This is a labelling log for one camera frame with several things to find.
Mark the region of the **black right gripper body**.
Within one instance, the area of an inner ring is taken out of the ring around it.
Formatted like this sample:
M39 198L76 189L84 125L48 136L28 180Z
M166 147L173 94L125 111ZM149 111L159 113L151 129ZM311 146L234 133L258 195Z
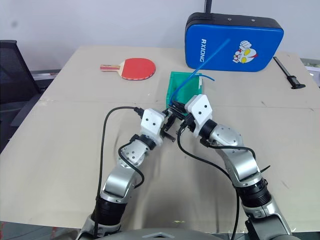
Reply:
M191 132L193 132L196 128L195 118L191 112L189 112L183 119L180 128L184 130L188 128Z

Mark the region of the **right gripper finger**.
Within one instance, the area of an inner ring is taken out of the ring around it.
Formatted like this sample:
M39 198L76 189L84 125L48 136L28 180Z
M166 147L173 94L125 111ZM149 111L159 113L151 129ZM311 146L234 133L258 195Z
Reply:
M178 109L174 107L169 107L168 111L178 119L184 119L186 116L183 112L180 112Z
M185 104L182 102L173 100L170 106L176 111L186 111Z

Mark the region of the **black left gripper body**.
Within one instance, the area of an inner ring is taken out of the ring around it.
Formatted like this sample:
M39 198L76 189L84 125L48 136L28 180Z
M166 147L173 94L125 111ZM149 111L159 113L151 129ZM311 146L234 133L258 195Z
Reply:
M162 126L160 130L160 136L161 137L172 137L167 131L173 126L174 122L176 120L176 116L172 113L168 118L167 122Z

